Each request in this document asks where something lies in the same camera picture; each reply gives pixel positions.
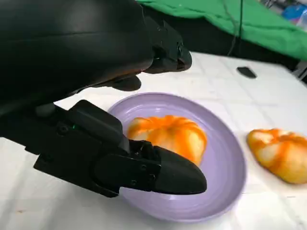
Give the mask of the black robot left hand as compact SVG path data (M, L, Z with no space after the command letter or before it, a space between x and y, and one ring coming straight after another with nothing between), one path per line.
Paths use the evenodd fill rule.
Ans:
M3 0L0 135L37 155L35 169L106 197L121 187L203 193L206 178L191 161L126 138L117 118L87 100L55 105L89 87L134 91L141 72L191 64L178 32L134 0Z

